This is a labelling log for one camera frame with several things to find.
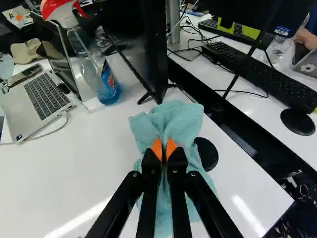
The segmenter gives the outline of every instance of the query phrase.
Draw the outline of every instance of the red spray nozzle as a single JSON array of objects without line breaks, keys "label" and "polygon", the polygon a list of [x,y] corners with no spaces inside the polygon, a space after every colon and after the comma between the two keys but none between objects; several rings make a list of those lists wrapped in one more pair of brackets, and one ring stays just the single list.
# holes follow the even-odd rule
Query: red spray nozzle
[{"label": "red spray nozzle", "polygon": [[71,4],[70,10],[72,10],[72,7],[77,8],[77,10],[80,12],[82,16],[85,18],[88,18],[88,15],[84,12],[84,10],[81,8],[78,0],[43,0],[41,2],[41,13],[44,20],[48,20],[48,18],[51,16],[51,14],[58,8],[62,6],[66,6]]}]

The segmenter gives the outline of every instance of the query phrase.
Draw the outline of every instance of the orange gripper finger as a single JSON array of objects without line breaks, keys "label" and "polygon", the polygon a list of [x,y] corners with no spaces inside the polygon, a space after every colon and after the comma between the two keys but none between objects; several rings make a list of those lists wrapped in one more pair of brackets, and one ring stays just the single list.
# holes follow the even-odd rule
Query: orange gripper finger
[{"label": "orange gripper finger", "polygon": [[176,150],[176,148],[177,148],[177,145],[175,141],[169,138],[167,141],[167,146],[166,146],[166,161],[168,161],[168,158],[174,152],[174,150]]},{"label": "orange gripper finger", "polygon": [[160,141],[160,138],[154,141],[154,143],[151,146],[151,150],[154,152],[156,157],[162,162],[163,152],[162,152],[162,143]]}]

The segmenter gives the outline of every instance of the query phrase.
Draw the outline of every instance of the laptop keyboard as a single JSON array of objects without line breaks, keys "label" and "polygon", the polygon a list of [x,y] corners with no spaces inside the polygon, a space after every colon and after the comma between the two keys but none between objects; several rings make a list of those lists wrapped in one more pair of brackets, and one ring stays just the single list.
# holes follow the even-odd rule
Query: laptop keyboard
[{"label": "laptop keyboard", "polygon": [[70,103],[47,73],[25,84],[24,88],[41,120]]}]

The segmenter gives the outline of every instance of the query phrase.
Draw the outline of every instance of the spray bottle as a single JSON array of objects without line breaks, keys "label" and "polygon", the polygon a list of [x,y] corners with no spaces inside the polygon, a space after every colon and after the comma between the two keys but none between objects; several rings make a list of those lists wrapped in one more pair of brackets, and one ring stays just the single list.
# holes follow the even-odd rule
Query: spray bottle
[{"label": "spray bottle", "polygon": [[43,0],[41,2],[43,19],[56,20],[67,29],[69,42],[79,59],[81,74],[99,101],[105,105],[113,104],[120,96],[120,87],[96,43],[78,25],[72,12],[73,7],[77,8],[82,16],[87,17],[78,0]]}]

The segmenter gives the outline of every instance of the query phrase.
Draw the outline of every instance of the black keyboard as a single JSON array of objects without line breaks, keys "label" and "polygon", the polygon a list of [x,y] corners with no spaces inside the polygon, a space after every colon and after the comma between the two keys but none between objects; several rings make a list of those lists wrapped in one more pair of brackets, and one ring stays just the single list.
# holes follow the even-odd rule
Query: black keyboard
[{"label": "black keyboard", "polygon": [[41,120],[70,103],[47,73],[24,85]]},{"label": "black keyboard", "polygon": [[[212,61],[219,62],[233,72],[238,71],[246,57],[245,53],[223,42],[211,43],[202,46],[202,49],[203,54]],[[292,108],[305,113],[317,108],[316,91],[254,58],[250,59],[246,69],[240,70],[240,75]]]},{"label": "black keyboard", "polygon": [[[237,24],[234,25],[234,31],[233,31],[234,34],[230,34],[230,33],[218,30],[217,21],[214,19],[208,19],[205,21],[198,22],[198,28],[215,33],[217,35],[220,35],[226,38],[230,38],[235,41],[242,42],[247,45],[252,45],[255,41],[251,37],[243,35],[242,26]],[[267,47],[271,44],[273,39],[274,39],[273,34],[265,33],[263,36],[263,39],[261,40],[259,44],[259,49],[266,50]]]}]

